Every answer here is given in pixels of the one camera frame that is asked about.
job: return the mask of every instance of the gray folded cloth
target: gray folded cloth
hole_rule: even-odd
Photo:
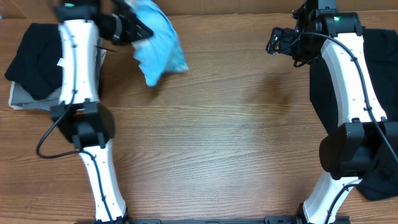
[[[101,66],[104,63],[105,56],[106,50],[101,50]],[[12,82],[8,105],[15,110],[25,109],[50,111],[52,106],[59,104],[60,95],[61,87],[57,88],[46,99],[34,100],[31,95],[25,89],[23,89],[21,84]]]

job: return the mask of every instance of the black folded cloth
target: black folded cloth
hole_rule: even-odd
[[[62,43],[56,24],[32,23],[4,75],[20,83],[35,100],[42,100],[62,85]]]
[[[398,35],[394,30],[364,29],[364,55],[373,88],[388,121],[398,121]],[[326,62],[320,58],[310,69],[310,99],[328,134],[338,127],[335,91]],[[361,184],[398,195],[398,167],[388,164]],[[359,189],[368,200],[390,196]]]

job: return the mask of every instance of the blue fabric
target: blue fabric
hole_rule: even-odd
[[[133,11],[154,31],[153,37],[132,43],[147,85],[155,86],[165,72],[186,72],[188,65],[178,35],[166,15],[151,0],[137,0]]]

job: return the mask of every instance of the wooden tabletop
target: wooden tabletop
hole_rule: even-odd
[[[398,29],[398,12],[359,13],[363,25]],[[185,220],[293,215],[321,174],[326,136],[309,100],[309,67],[266,54],[289,14],[170,17],[190,67],[149,88],[132,50],[107,54],[103,104],[116,118],[114,163],[133,218]],[[31,22],[0,21],[0,74]],[[0,76],[0,223],[93,220],[78,156],[43,160],[35,147],[52,124],[41,111],[8,107]],[[73,147],[55,130],[46,154]],[[339,213],[353,223],[398,223],[398,199],[368,202],[354,190]]]

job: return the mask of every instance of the table surface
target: table surface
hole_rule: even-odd
[[[398,29],[398,12],[361,12],[363,25]],[[132,49],[107,54],[103,104],[116,119],[114,163],[133,218],[186,220],[293,215],[321,174],[326,136],[309,100],[309,67],[266,54],[289,14],[172,16],[190,66],[149,88]],[[4,74],[31,22],[0,21]],[[0,76],[0,223],[93,220],[94,200],[78,156],[43,160],[35,147],[52,124],[42,111],[8,107]],[[55,130],[46,154],[72,150]],[[357,190],[341,215],[398,223],[398,199],[368,202]]]

